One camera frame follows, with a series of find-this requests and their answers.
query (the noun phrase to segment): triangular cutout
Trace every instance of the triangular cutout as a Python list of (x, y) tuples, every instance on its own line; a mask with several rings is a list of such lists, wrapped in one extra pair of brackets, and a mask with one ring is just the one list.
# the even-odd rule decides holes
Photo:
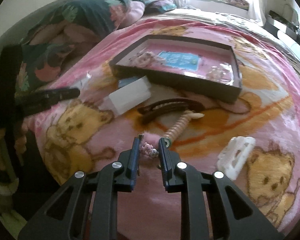
[(239, 220), (252, 215), (252, 209), (240, 198), (233, 188), (227, 186), (225, 190), (235, 219)]
[(73, 187), (67, 188), (63, 194), (52, 204), (47, 211), (47, 216), (63, 220), (73, 192)]

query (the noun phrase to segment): white claw clip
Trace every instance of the white claw clip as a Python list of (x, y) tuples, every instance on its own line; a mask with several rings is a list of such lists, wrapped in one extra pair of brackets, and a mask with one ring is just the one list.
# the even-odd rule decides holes
[(253, 137), (233, 137), (218, 156), (218, 170), (236, 180), (255, 145)]

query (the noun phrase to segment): pink blanket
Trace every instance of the pink blanket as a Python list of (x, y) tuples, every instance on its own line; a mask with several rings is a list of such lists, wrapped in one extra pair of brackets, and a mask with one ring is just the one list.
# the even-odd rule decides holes
[[(130, 149), (138, 133), (162, 135), (178, 119), (180, 113), (173, 113), (143, 126), (136, 109), (118, 118), (98, 110), (101, 99), (117, 89), (109, 59), (148, 34), (233, 46), (243, 78), (238, 100), (247, 111), (159, 85), (152, 86), (152, 96), (143, 105), (180, 96), (205, 105), (205, 116), (192, 121), (172, 146), (184, 162), (203, 172), (216, 170), (218, 153), (232, 137), (254, 137), (256, 147), (236, 184), (287, 234), (300, 217), (300, 80), (277, 49), (239, 31), (182, 19), (145, 19), (111, 33), (50, 86), (71, 86), (88, 72), (91, 79), (79, 100), (30, 119), (47, 169), (60, 184), (77, 170), (100, 170)], [(131, 240), (180, 237), (180, 194), (165, 192), (157, 164), (157, 159), (143, 160), (133, 193), (119, 193), (118, 230)]]

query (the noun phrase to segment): blue card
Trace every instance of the blue card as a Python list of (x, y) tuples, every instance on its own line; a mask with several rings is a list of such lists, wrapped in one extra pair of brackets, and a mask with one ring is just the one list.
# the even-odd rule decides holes
[(198, 63), (200, 57), (191, 53), (170, 52), (162, 51), (159, 53), (159, 57), (166, 60), (165, 66), (186, 69), (191, 71), (198, 70)]

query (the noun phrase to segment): box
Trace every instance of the box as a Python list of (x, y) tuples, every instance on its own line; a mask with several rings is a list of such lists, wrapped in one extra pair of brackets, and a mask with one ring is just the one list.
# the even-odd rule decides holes
[(120, 52), (109, 65), (120, 79), (147, 76), (152, 83), (227, 103), (236, 101), (242, 89), (232, 47), (213, 41), (147, 35)]

